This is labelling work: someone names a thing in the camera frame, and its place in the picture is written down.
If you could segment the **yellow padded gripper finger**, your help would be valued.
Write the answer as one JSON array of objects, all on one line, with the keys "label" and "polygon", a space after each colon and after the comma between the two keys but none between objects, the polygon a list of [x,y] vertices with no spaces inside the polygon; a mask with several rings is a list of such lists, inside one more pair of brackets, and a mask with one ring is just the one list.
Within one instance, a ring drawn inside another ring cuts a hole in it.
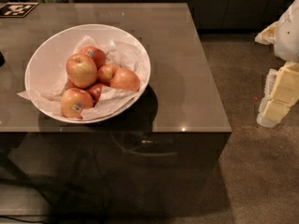
[{"label": "yellow padded gripper finger", "polygon": [[278,70],[270,69],[266,76],[257,123],[266,128],[275,127],[298,101],[299,63],[285,62]]}]

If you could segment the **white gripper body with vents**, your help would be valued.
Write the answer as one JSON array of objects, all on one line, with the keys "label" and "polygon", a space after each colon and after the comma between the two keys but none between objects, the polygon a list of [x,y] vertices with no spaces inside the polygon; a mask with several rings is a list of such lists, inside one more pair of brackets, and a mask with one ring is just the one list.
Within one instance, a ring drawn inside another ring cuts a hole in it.
[{"label": "white gripper body with vents", "polygon": [[294,0],[278,21],[255,36],[255,41],[272,45],[277,57],[286,62],[299,62],[299,0]]}]

